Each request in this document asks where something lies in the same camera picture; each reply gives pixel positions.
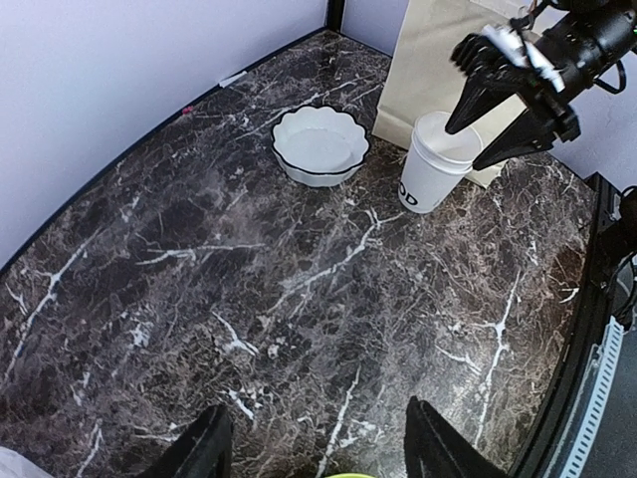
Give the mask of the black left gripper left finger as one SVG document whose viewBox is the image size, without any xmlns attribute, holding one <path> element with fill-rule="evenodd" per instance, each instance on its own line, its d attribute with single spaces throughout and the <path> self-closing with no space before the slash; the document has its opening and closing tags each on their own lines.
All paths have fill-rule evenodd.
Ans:
<svg viewBox="0 0 637 478">
<path fill-rule="evenodd" d="M 158 477 L 229 477 L 233 423 L 227 407 L 210 405 L 157 463 Z"/>
</svg>

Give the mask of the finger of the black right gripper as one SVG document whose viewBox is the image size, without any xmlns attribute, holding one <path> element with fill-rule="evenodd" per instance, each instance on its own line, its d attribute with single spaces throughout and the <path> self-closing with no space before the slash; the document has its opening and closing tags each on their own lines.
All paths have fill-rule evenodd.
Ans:
<svg viewBox="0 0 637 478">
<path fill-rule="evenodd" d="M 520 114 L 473 161 L 475 170 L 483 170 L 512 157 L 552 148 L 552 123 L 532 112 Z"/>
<path fill-rule="evenodd" d="M 455 134 L 515 97 L 528 83 L 526 74 L 476 74 L 469 77 L 445 125 Z"/>
</svg>

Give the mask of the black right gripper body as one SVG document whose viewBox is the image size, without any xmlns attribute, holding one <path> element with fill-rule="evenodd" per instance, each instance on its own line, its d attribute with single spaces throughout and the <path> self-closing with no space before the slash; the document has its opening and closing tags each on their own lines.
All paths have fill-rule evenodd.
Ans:
<svg viewBox="0 0 637 478">
<path fill-rule="evenodd" d="M 525 33 L 548 6 L 565 11 L 536 41 Z M 617 95 L 626 87 L 622 58 L 636 48 L 633 1 L 541 1 L 529 13 L 505 25 L 487 25 L 453 50 L 451 60 L 465 75 L 526 74 L 516 95 L 524 112 L 552 123 L 553 141 L 580 134 L 570 106 L 583 91 L 597 86 Z"/>
</svg>

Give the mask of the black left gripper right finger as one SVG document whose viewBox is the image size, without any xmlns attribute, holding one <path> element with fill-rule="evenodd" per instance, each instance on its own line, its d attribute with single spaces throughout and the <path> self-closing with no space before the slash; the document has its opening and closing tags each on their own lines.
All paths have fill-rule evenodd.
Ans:
<svg viewBox="0 0 637 478">
<path fill-rule="evenodd" d="M 409 478 L 507 478 L 428 401 L 412 396 L 406 408 L 404 458 Z"/>
</svg>

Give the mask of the white paper coffee cup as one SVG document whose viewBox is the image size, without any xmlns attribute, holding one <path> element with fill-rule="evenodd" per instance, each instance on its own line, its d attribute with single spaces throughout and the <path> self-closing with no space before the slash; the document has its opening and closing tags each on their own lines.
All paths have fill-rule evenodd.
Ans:
<svg viewBox="0 0 637 478">
<path fill-rule="evenodd" d="M 429 113 L 412 129 L 398 198 L 414 213 L 432 212 L 473 170 L 473 161 L 482 152 L 483 141 L 472 126 L 455 134 L 446 133 L 450 116 Z"/>
</svg>

